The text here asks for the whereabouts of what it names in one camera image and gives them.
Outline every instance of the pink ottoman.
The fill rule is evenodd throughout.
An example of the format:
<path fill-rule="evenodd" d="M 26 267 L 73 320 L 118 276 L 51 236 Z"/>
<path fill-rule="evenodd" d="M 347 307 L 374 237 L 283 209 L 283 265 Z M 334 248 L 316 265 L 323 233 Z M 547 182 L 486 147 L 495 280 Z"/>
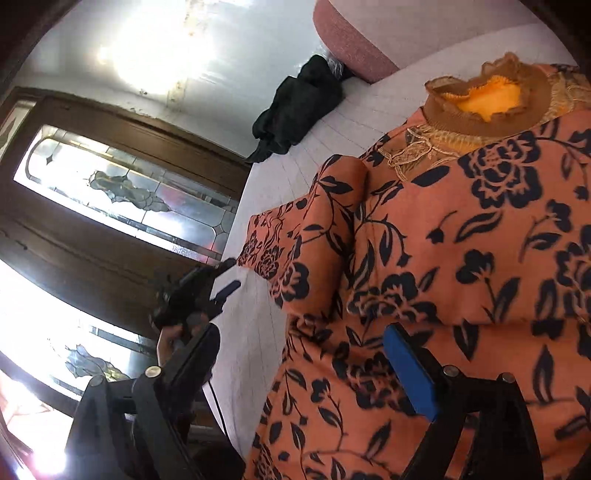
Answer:
<path fill-rule="evenodd" d="M 519 0 L 317 0 L 314 10 L 324 44 L 369 83 L 456 43 L 539 23 Z"/>

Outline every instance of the black cloth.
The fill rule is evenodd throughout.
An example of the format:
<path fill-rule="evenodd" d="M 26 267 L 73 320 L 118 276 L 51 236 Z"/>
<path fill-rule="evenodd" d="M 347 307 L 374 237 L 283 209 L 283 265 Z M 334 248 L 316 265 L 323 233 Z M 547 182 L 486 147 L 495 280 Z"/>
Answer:
<path fill-rule="evenodd" d="M 287 77 L 277 89 L 269 110 L 252 126 L 259 139 L 248 163 L 266 160 L 273 153 L 285 155 L 297 145 L 314 124 L 343 100 L 343 88 L 326 60 L 314 55 L 297 78 Z"/>

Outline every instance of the door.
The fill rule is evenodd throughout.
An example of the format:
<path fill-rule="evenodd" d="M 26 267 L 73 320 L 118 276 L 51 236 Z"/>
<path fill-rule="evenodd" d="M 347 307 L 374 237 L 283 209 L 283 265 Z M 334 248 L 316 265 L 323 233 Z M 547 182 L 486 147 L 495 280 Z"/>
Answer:
<path fill-rule="evenodd" d="M 17 107 L 24 120 L 0 129 L 0 258 L 72 306 L 155 338 L 159 286 L 221 259 L 248 170 L 91 102 L 47 95 Z"/>

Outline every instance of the wooden door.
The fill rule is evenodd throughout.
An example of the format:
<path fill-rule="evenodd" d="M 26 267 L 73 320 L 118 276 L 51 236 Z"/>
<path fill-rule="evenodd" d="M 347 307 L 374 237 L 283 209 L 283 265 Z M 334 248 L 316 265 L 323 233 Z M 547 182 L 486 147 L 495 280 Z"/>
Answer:
<path fill-rule="evenodd" d="M 45 96 L 0 161 L 0 258 L 54 296 L 154 338 L 148 314 L 158 283 L 195 260 L 60 205 L 14 180 L 43 125 L 90 138 L 239 199 L 248 171 L 220 155 L 94 105 Z"/>

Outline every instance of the person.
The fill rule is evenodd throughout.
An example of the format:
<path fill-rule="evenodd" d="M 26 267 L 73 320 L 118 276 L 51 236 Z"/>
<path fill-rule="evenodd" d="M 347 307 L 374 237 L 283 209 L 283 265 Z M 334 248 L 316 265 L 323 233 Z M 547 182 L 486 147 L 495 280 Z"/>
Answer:
<path fill-rule="evenodd" d="M 197 321 L 193 322 L 191 328 L 191 336 L 196 336 L 199 331 L 204 328 L 209 322 L 209 318 L 204 313 L 193 314 L 197 317 Z M 174 343 L 180 340 L 183 334 L 183 325 L 171 325 L 163 327 L 160 330 L 158 343 L 156 345 L 156 356 L 158 358 L 158 365 L 163 367 L 174 353 Z"/>
<path fill-rule="evenodd" d="M 245 480 L 404 472 L 428 421 L 384 354 L 393 322 L 469 377 L 515 376 L 546 478 L 591 443 L 591 86 L 513 54 L 426 86 L 404 125 L 250 220 L 238 264 L 269 281 L 287 328 Z"/>
<path fill-rule="evenodd" d="M 193 322 L 192 336 L 198 335 L 210 321 L 204 313 L 196 315 L 199 320 Z M 175 341 L 181 338 L 182 333 L 183 325 L 166 326 L 161 329 L 156 347 L 159 366 L 163 367 L 170 360 L 174 354 Z M 186 437 L 186 427 L 191 422 L 191 419 L 186 420 L 186 425 L 177 426 L 182 430 L 181 437 Z M 226 440 L 199 444 L 193 453 L 193 461 L 206 480 L 239 480 L 245 469 L 244 460 Z"/>

